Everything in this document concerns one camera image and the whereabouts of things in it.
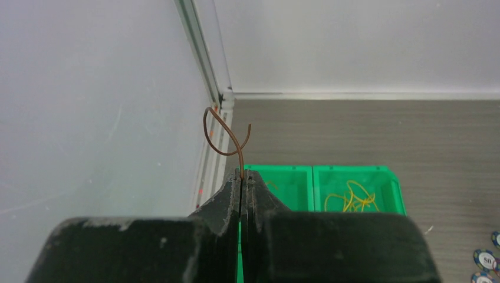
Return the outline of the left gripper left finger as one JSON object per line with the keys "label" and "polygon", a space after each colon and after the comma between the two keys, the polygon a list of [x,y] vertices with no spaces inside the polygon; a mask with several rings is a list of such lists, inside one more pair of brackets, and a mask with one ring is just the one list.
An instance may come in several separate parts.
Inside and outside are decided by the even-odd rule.
{"label": "left gripper left finger", "polygon": [[27,282],[236,282],[241,178],[187,217],[79,217],[58,224]]}

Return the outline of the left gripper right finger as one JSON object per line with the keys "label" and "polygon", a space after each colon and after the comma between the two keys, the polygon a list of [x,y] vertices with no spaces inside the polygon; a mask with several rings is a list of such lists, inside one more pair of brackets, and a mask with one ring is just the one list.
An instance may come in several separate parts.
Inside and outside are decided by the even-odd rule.
{"label": "left gripper right finger", "polygon": [[293,211],[247,170],[242,180],[245,282],[440,282],[425,237],[394,213]]}

